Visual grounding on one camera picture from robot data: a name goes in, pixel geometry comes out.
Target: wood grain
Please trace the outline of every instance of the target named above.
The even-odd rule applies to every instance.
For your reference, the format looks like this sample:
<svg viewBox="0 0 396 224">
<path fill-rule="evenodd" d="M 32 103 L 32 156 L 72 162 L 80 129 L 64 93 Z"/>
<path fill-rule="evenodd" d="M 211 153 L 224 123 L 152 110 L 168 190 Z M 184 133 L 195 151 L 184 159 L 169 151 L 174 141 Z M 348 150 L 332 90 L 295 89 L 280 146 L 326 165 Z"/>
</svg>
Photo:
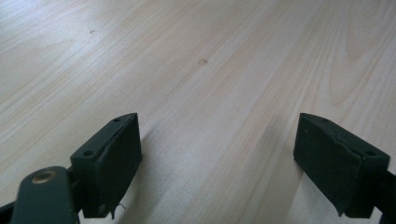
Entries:
<svg viewBox="0 0 396 224">
<path fill-rule="evenodd" d="M 338 217 L 292 150 L 306 112 L 396 158 L 395 36 L 392 0 L 2 1 L 0 203 L 137 112 L 126 209 L 82 223 L 378 223 Z"/>
</svg>

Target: screw hole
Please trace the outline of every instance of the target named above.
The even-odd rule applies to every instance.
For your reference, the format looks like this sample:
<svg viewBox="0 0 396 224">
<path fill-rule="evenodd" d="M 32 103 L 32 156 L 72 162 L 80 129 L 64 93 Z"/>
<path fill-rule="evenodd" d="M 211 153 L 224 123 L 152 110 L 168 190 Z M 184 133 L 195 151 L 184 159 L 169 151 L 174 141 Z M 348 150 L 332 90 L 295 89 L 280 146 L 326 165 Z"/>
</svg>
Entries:
<svg viewBox="0 0 396 224">
<path fill-rule="evenodd" d="M 376 156 L 376 154 L 372 151 L 366 151 L 366 154 L 369 156 Z"/>
<path fill-rule="evenodd" d="M 56 176 L 55 171 L 44 171 L 38 175 L 35 175 L 32 179 L 32 183 L 34 184 L 44 184 L 49 182 L 51 179 L 53 179 Z"/>
<path fill-rule="evenodd" d="M 86 156 L 86 157 L 89 157 L 89 156 L 91 156 L 92 154 L 93 154 L 92 151 L 86 151 L 86 152 L 84 152 L 84 156 Z"/>
</svg>

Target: dark green plastic part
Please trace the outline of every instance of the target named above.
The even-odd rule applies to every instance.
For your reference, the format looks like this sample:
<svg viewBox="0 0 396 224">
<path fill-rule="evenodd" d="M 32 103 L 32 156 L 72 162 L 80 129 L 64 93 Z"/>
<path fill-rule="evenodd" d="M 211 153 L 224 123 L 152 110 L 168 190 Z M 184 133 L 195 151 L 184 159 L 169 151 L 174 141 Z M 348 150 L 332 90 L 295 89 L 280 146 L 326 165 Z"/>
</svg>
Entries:
<svg viewBox="0 0 396 224">
<path fill-rule="evenodd" d="M 111 120 L 77 150 L 71 162 L 86 196 L 84 217 L 114 217 L 141 161 L 137 114 Z"/>
<path fill-rule="evenodd" d="M 327 119 L 301 114 L 294 159 L 340 216 L 371 216 L 389 155 Z"/>
</svg>

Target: light wooden surface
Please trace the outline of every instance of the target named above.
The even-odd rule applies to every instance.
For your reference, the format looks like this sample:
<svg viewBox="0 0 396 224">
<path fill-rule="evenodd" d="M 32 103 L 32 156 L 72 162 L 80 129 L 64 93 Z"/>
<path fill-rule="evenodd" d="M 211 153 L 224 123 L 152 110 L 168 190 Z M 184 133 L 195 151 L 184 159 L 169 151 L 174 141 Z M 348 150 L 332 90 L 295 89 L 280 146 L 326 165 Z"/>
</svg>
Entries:
<svg viewBox="0 0 396 224">
<path fill-rule="evenodd" d="M 394 0 L 2 1 L 0 203 L 137 112 L 126 209 L 83 223 L 377 223 L 338 217 L 292 150 L 312 113 L 394 173 L 395 64 Z"/>
</svg>

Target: small stain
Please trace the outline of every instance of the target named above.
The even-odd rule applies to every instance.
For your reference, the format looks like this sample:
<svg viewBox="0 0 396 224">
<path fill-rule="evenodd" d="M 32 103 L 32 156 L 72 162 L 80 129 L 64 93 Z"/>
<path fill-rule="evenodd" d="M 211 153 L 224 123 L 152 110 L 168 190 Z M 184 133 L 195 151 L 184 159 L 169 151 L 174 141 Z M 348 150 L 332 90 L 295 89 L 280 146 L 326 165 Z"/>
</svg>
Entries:
<svg viewBox="0 0 396 224">
<path fill-rule="evenodd" d="M 200 59 L 200 60 L 198 61 L 198 64 L 199 64 L 199 65 L 205 65 L 205 64 L 207 64 L 207 59 L 205 59 L 205 58 Z"/>
</svg>

